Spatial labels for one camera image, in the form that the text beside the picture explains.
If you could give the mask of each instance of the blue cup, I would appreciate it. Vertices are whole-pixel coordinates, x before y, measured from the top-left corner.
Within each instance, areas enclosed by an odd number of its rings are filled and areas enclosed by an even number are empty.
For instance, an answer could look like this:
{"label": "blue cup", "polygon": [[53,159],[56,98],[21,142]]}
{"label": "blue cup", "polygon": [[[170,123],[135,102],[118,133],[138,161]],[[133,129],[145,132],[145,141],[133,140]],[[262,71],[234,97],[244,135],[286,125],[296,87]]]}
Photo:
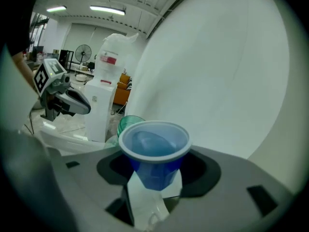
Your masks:
{"label": "blue cup", "polygon": [[189,133],[165,121],[144,121],[126,128],[119,145],[147,189],[161,191],[170,185],[190,150]]}

